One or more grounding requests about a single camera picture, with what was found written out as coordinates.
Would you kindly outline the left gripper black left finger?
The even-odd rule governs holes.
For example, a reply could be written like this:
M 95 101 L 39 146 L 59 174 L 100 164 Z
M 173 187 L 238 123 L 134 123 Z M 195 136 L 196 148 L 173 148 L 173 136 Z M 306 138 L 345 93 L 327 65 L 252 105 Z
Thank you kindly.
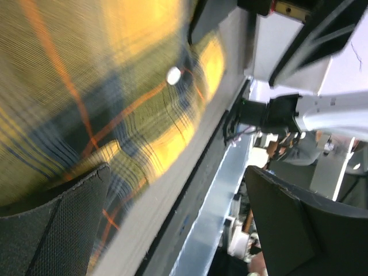
M 110 167 L 1 207 L 1 275 L 85 275 Z

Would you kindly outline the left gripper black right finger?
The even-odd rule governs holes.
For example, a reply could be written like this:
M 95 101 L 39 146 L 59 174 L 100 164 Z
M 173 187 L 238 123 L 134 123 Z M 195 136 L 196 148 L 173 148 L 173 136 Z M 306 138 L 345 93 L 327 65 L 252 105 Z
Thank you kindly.
M 245 184 L 269 275 L 367 275 L 367 210 L 248 166 Z

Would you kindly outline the yellow plaid long sleeve shirt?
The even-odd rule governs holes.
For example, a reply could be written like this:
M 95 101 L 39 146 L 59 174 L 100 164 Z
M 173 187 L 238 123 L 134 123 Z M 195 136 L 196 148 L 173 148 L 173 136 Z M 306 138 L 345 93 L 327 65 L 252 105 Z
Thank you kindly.
M 1 207 L 107 163 L 86 274 L 138 197 L 188 146 L 223 78 L 219 32 L 187 38 L 199 7 L 1 2 Z

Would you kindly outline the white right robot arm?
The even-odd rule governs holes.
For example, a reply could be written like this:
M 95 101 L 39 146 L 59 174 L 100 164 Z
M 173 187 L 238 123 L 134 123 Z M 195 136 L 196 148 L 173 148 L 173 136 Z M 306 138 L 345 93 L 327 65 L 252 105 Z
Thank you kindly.
M 239 124 L 275 135 L 319 130 L 367 141 L 367 91 L 287 94 L 267 103 L 238 96 L 226 118 L 224 136 L 234 137 Z

